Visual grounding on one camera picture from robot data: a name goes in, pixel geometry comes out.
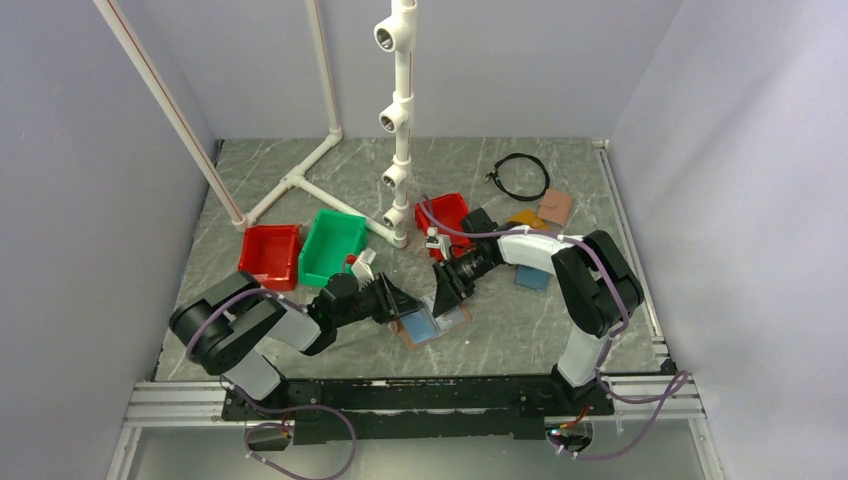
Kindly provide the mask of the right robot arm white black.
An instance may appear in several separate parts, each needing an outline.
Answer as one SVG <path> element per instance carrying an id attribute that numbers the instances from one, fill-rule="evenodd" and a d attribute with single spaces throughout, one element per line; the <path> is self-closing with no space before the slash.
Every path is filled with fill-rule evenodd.
<path id="1" fill-rule="evenodd" d="M 475 281 L 501 265 L 523 266 L 556 277 L 574 327 L 551 376 L 551 401 L 574 415 L 597 386 L 596 373 L 613 328 L 623 327 L 645 300 L 637 276 L 609 233 L 564 236 L 527 225 L 499 225 L 478 208 L 460 221 L 459 234 L 472 245 L 463 254 L 433 265 L 436 293 L 432 314 L 440 316 L 469 298 Z"/>

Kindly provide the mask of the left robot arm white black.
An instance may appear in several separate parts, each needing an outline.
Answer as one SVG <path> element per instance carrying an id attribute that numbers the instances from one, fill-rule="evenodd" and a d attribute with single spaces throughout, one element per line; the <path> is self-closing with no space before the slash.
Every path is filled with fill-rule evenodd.
<path id="1" fill-rule="evenodd" d="M 258 352 L 262 340 L 315 356 L 336 341 L 342 327 L 367 319 L 386 324 L 423 305 L 383 274 L 366 284 L 351 273 L 334 274 L 303 306 L 237 271 L 177 307 L 168 326 L 190 362 L 235 386 L 258 417 L 272 420 L 286 409 L 288 381 Z"/>

